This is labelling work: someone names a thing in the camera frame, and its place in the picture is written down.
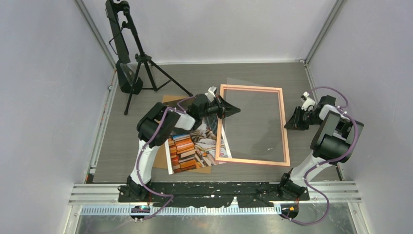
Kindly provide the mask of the pink wooden picture frame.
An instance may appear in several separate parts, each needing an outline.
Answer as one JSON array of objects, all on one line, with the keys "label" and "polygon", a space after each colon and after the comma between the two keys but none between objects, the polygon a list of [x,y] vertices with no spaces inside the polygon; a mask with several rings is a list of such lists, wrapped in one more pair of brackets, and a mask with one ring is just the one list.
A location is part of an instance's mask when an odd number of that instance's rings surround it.
[{"label": "pink wooden picture frame", "polygon": [[258,91],[258,92],[270,92],[277,93],[279,99],[280,108],[280,119],[281,119],[281,130],[282,130],[282,146],[283,146],[283,161],[264,161],[264,160],[253,160],[253,159],[239,159],[233,158],[231,156],[231,151],[228,146],[228,142],[224,133],[223,121],[226,119],[218,120],[218,131],[217,131],[217,144],[216,144],[216,154],[215,160],[218,162],[225,163],[243,163],[243,164],[255,164],[255,165],[268,165],[268,166],[290,166],[290,150],[288,143],[287,130],[284,128],[286,124],[285,116],[285,105],[282,88],[276,87],[263,87],[263,86],[248,86],[248,85],[234,85],[234,84],[222,84],[220,87],[219,94],[224,98],[225,90],[241,90],[241,91]]}]

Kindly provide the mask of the clear acrylic sheet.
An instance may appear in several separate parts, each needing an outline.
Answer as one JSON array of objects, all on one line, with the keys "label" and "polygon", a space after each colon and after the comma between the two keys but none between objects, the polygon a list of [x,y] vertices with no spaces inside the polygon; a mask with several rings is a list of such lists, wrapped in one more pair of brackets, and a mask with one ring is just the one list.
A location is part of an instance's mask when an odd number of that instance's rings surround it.
[{"label": "clear acrylic sheet", "polygon": [[278,94],[225,90],[224,98],[241,110],[223,121],[231,156],[239,159],[283,161]]}]

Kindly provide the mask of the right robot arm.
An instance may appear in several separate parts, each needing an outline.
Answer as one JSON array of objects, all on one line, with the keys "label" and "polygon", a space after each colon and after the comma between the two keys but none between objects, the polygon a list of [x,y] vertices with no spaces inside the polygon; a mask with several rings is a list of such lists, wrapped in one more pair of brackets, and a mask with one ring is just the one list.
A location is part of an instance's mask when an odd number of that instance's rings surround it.
[{"label": "right robot arm", "polygon": [[349,117],[335,105],[336,98],[326,95],[315,102],[308,92],[301,96],[302,106],[295,108],[284,125],[287,130],[308,130],[318,125],[311,153],[297,167],[282,175],[277,194],[282,200],[295,200],[308,191],[308,183],[324,169],[345,163],[351,157],[364,124]]}]

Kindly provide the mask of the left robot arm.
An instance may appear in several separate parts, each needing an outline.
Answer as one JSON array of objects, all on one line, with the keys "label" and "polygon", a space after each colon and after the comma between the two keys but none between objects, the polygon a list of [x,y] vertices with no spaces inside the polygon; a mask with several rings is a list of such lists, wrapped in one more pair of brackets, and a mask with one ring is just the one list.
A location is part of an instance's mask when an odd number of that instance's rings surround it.
[{"label": "left robot arm", "polygon": [[138,122],[139,150],[135,165],[126,184],[118,187],[122,202],[127,197],[143,202],[149,195],[173,200],[173,195],[162,194],[150,188],[151,172],[159,148],[167,142],[175,129],[195,130],[205,117],[225,119],[241,111],[220,95],[197,94],[190,97],[190,100],[191,104],[186,109],[181,105],[168,107],[158,102]]}]

